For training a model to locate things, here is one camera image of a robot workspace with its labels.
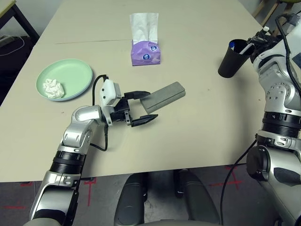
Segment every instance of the floor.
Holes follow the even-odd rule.
[[[191,171],[206,185],[219,209],[223,180],[229,167],[195,168]],[[118,198],[128,176],[98,177],[94,181],[81,183],[73,225],[112,226]],[[21,226],[28,221],[40,183],[0,183],[1,225]],[[174,196],[172,171],[152,172],[149,187],[148,200],[145,202],[145,222],[188,218],[183,199]],[[265,191],[248,176],[245,165],[238,166],[229,179],[223,211],[226,226],[271,226],[277,218]]]

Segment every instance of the white table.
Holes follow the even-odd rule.
[[[119,23],[115,24],[120,24],[121,30],[128,29],[127,34],[130,33],[128,15],[147,9],[140,5],[140,8],[136,6],[129,11],[127,3],[132,3],[131,0],[114,1],[115,7],[105,1],[90,2],[106,9],[110,6],[116,14],[116,9],[125,5],[127,10],[120,12],[125,18],[116,16]],[[46,41],[45,34],[49,33],[46,29],[42,35],[44,40],[34,47],[0,107],[0,171],[7,172],[1,174],[0,181],[42,180],[70,123],[72,112],[79,106],[91,105],[91,87],[80,97],[60,103],[43,99],[37,93],[35,81],[41,70],[65,58],[87,62],[94,76],[108,74],[111,80],[119,83],[122,93],[135,90],[153,92],[174,81],[186,89],[185,97],[155,111],[159,116],[154,121],[135,128],[124,122],[110,127],[108,151],[90,148],[83,177],[223,165],[238,158],[261,126],[264,92],[249,61],[232,79],[222,78],[217,69],[231,39],[246,39],[261,27],[236,1],[209,1],[212,5],[204,1],[206,8],[201,7],[199,0],[173,1],[178,7],[174,4],[167,7],[166,2],[170,1],[153,1],[160,13],[160,65],[132,67],[130,39],[89,41],[92,37],[88,35],[81,43],[55,44],[67,39],[61,37],[61,41],[54,41],[52,38],[57,37],[49,35]],[[70,10],[75,10],[72,4],[69,6]],[[111,15],[109,11],[103,13],[107,17]],[[53,32],[56,17],[49,25]],[[168,26],[167,19],[174,24]],[[107,38],[118,34],[112,31]],[[72,41],[72,35],[66,37]],[[130,107],[133,118],[146,114],[139,101],[131,101]],[[102,131],[95,135],[93,142],[102,145],[101,140]]]

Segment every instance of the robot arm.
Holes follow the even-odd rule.
[[[71,124],[36,195],[30,220],[51,218],[61,225],[72,224],[86,154],[94,132],[103,124],[101,118],[98,105],[84,106],[74,111]]]
[[[114,121],[125,121],[133,127],[155,119],[158,116],[156,114],[133,120],[129,113],[128,99],[138,99],[149,94],[135,91],[121,97],[119,85],[105,76],[100,93],[101,107],[83,106],[73,112],[71,123],[64,132],[50,170],[46,172],[35,197],[27,226],[72,225],[81,173],[95,131],[103,127],[108,129]]]
[[[301,52],[301,24],[286,38],[294,59]],[[285,225],[300,225],[301,99],[286,69],[283,40],[257,53],[253,65],[266,105],[262,129],[256,135],[258,146],[247,156],[247,171],[271,196]]]

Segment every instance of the black cable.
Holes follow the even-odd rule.
[[[275,22],[276,22],[277,28],[279,29],[280,34],[282,36],[284,47],[285,47],[285,51],[286,51],[285,61],[286,61],[287,73],[288,73],[288,75],[290,76],[290,78],[291,78],[291,80],[293,82],[293,86],[298,91],[299,96],[301,97],[301,88],[300,88],[297,80],[293,76],[293,72],[292,72],[292,69],[291,69],[291,64],[290,64],[290,53],[291,53],[291,51],[290,51],[290,48],[289,48],[288,43],[287,43],[286,35],[285,35],[285,33],[284,33],[283,29],[282,29],[282,26],[281,26],[281,24],[279,22],[279,18],[281,18],[281,17],[284,17],[284,18],[287,19],[289,17],[289,15],[287,15],[287,14],[281,14],[281,15],[279,15],[279,16],[276,17]]]
[[[229,173],[225,179],[225,182],[222,186],[222,194],[221,194],[221,202],[220,202],[220,212],[221,212],[221,225],[224,224],[224,218],[223,218],[223,214],[222,214],[222,203],[223,203],[223,199],[224,199],[224,193],[225,193],[225,188],[227,185],[227,182],[229,180],[229,177],[232,173],[232,171],[234,170],[234,168],[238,165],[238,163],[240,162],[240,160],[243,159],[243,157],[249,152],[249,150],[256,144],[256,140],[253,141],[253,143],[248,147],[248,149],[239,157],[239,159],[236,160],[236,162],[234,163],[234,165],[231,167],[231,169],[229,170]]]
[[[95,81],[93,82],[93,86],[92,86],[92,105],[95,105],[95,87],[96,87],[96,84],[97,84],[97,82],[100,78],[103,78],[103,81],[105,81],[106,79],[108,79],[108,76],[106,74],[99,75],[95,79]],[[95,147],[95,148],[105,152],[108,148],[108,131],[109,131],[109,126],[106,122],[105,122],[105,126],[104,126],[103,130],[104,130],[104,143],[105,143],[104,148],[102,148],[102,147],[100,147],[96,144],[92,144],[92,143],[90,143],[90,145],[92,147]]]

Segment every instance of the tissue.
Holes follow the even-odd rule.
[[[132,65],[160,64],[158,46],[158,13],[134,13],[130,15],[132,28]]]
[[[62,85],[56,79],[46,79],[43,89],[48,98],[61,98],[65,94]]]

